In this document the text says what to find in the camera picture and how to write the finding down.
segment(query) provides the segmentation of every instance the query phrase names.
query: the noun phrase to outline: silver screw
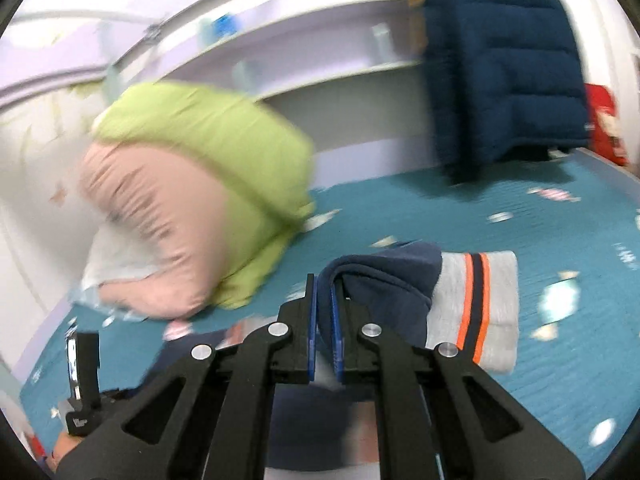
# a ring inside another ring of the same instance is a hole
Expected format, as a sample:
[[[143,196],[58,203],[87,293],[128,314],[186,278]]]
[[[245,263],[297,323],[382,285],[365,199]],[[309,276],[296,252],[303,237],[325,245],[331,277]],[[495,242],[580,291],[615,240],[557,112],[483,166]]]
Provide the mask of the silver screw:
[[[375,323],[367,323],[362,327],[362,333],[367,337],[378,337],[382,334],[382,328],[380,328],[380,325],[376,325]]]
[[[443,357],[455,357],[458,355],[458,347],[453,343],[442,343],[438,346],[438,353]]]
[[[285,335],[289,331],[289,327],[286,323],[275,322],[269,325],[269,333],[276,337]]]
[[[191,357],[197,359],[198,361],[203,361],[207,357],[211,355],[213,350],[209,345],[197,345],[191,349]]]

